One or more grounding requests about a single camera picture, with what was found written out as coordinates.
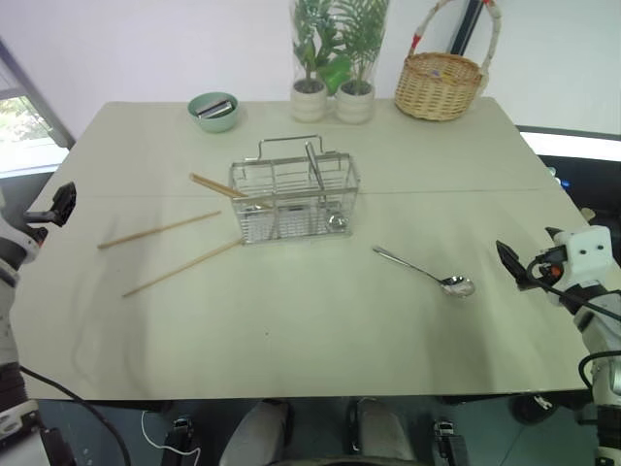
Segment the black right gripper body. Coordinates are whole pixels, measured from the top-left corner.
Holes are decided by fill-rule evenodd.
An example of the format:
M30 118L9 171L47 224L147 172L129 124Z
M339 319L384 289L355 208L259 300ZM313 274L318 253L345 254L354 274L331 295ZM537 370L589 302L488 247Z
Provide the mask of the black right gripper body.
M526 267L529 282L542 289L551 289L562 278L567 259L565 246L553 247L540 253Z

